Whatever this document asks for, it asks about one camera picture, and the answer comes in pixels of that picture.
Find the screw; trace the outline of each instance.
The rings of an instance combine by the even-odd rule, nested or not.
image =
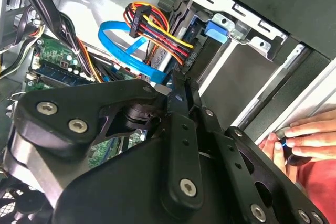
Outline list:
[[[301,218],[306,222],[306,223],[310,223],[310,219],[308,217],[308,215],[302,211],[301,209],[298,210],[299,215],[301,216]]]
[[[235,133],[237,134],[237,136],[243,136],[243,134],[239,130],[235,130]]]
[[[313,214],[314,218],[317,220],[317,222],[319,224],[323,224],[323,220],[321,219],[321,217],[317,213],[315,213],[315,212],[311,212],[311,213]]]
[[[53,115],[57,112],[57,106],[51,102],[40,102],[36,109],[43,115]]]
[[[266,215],[265,215],[264,211],[257,204],[252,204],[251,205],[251,212],[252,212],[253,216],[256,217],[257,220],[259,220],[260,222],[265,222],[266,221]]]
[[[181,102],[183,101],[183,98],[182,98],[179,94],[177,94],[175,97],[176,97],[176,99],[178,99],[179,101],[181,101]]]
[[[152,90],[149,87],[147,87],[147,86],[144,86],[143,90],[146,91],[146,92],[148,92],[148,93],[152,92]]]
[[[205,112],[206,112],[209,116],[213,116],[213,115],[214,115],[214,113],[213,113],[211,110],[209,110],[209,109],[206,109]]]
[[[88,125],[81,119],[73,119],[69,122],[69,129],[76,133],[84,133],[88,129]]]
[[[197,190],[195,184],[187,178],[181,179],[180,188],[182,192],[189,197],[194,197],[196,195]]]

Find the black connector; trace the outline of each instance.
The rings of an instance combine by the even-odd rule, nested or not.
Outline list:
[[[139,37],[138,31],[140,28],[141,19],[143,18],[143,15],[146,15],[147,17],[149,17],[151,12],[152,12],[152,7],[149,5],[142,5],[136,9],[134,20],[132,22],[131,31],[130,31],[130,36],[132,38]]]

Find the black cable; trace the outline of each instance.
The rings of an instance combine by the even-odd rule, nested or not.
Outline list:
[[[26,47],[29,45],[29,43],[31,43],[35,38],[31,38],[31,39],[27,39],[25,40],[23,43],[22,43],[22,46],[21,46],[21,49],[20,49],[20,52],[16,58],[16,60],[8,67],[6,68],[4,71],[2,71],[0,73],[0,76],[4,76],[4,75],[7,75],[9,72],[11,72],[13,69],[15,69],[20,61],[22,60],[22,57],[24,56],[24,52],[25,52],[25,49]]]
[[[2,67],[3,62],[4,62],[4,54],[1,54],[0,55],[0,74],[1,74],[1,67]]]
[[[25,11],[22,13],[22,17],[20,19],[19,25],[17,27],[17,32],[16,32],[16,36],[13,42],[13,46],[16,46],[17,44],[19,44],[22,41],[22,38],[24,36],[25,33],[25,29],[28,23],[28,16],[29,16],[29,12],[32,10],[32,5],[28,5],[27,8],[25,9]]]
[[[53,0],[29,0],[36,12],[51,32],[68,48],[74,52],[81,63],[82,69],[87,76],[92,76],[88,59],[78,44],[76,32],[71,19],[61,13],[54,5]]]
[[[63,37],[61,30],[62,20],[59,11],[56,8],[53,0],[29,0],[34,9],[38,12],[41,19],[56,35],[56,37]]]

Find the orange wire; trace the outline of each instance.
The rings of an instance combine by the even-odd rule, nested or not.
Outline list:
[[[127,20],[126,12],[123,13],[123,17],[124,17],[124,19],[125,19],[126,24],[127,24],[129,27],[131,27],[131,23]],[[162,47],[164,50],[166,50],[167,52],[169,52],[169,53],[170,53],[170,54],[171,54],[171,55],[178,61],[179,64],[181,64],[181,65],[183,64],[182,60],[181,60],[181,59],[180,59],[180,58],[179,58],[173,51],[171,51],[168,47],[166,47],[166,46],[163,45],[162,43],[160,43],[160,42],[158,42],[158,41],[156,41],[156,40],[150,38],[149,36],[147,36],[147,35],[145,35],[145,34],[143,34],[143,33],[138,32],[138,34],[139,34],[140,36],[143,36],[143,37],[147,38],[148,40],[150,40],[150,41],[153,42],[154,44],[156,44],[156,45]]]
[[[98,80],[99,83],[102,83],[103,81],[102,81],[102,79],[99,77],[99,74],[97,73],[96,69],[94,68],[94,66],[93,66],[93,64],[92,64],[92,61],[91,61],[91,58],[90,58],[90,56],[89,56],[89,53],[88,53],[87,49],[85,48],[83,42],[82,42],[79,38],[77,38],[77,40],[78,40],[78,43],[79,43],[80,47],[81,47],[82,50],[84,51],[86,58],[88,59],[90,68],[91,68],[91,70],[92,70],[92,72],[93,72],[93,75],[95,76],[95,79]]]
[[[137,8],[137,5],[149,5],[149,6],[151,6],[152,8],[154,8],[156,11],[158,11],[161,15],[161,18],[163,19],[163,21],[165,22],[165,25],[166,25],[166,27],[167,27],[167,32],[169,32],[169,30],[170,30],[170,26],[169,26],[169,22],[168,22],[168,20],[167,20],[167,18],[164,16],[164,14],[160,11],[160,9],[158,9],[155,5],[152,5],[151,3],[148,3],[148,2],[143,2],[143,1],[134,1],[133,3],[132,3],[132,7],[133,7],[133,10],[136,10],[136,8]]]

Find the finger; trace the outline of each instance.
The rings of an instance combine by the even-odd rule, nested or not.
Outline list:
[[[318,162],[318,161],[322,161],[322,160],[324,160],[324,159],[323,158],[318,158],[318,157],[313,157],[311,159],[311,162]]]
[[[295,184],[297,180],[297,174],[298,174],[297,166],[287,165],[286,171],[287,171],[287,177],[290,179],[290,181],[292,181]]]
[[[274,152],[274,143],[277,140],[277,136],[274,133],[269,134],[265,146],[262,151],[268,156],[269,159],[273,160],[273,152]]]
[[[286,167],[285,167],[285,158],[284,158],[284,149],[282,148],[282,144],[280,142],[275,142],[274,144],[274,156],[273,162],[276,166],[282,170],[283,173],[287,175]]]
[[[336,158],[336,146],[294,147],[292,153],[301,157],[315,157],[322,160]]]
[[[289,128],[285,131],[286,137],[296,137],[313,133],[336,131],[336,120],[319,121]]]
[[[304,118],[297,120],[290,124],[291,127],[303,125],[306,123],[312,123],[312,122],[319,122],[319,121],[327,121],[327,120],[333,120],[336,119],[336,110],[324,112],[315,116],[312,116],[310,118]]]
[[[289,138],[286,140],[286,145],[290,148],[293,148],[294,146],[336,146],[336,132],[317,133],[310,136]]]
[[[264,148],[264,146],[265,146],[265,144],[266,144],[266,141],[267,141],[267,138],[264,139],[264,140],[259,144],[258,147],[259,147],[261,150],[263,150],[263,148]]]

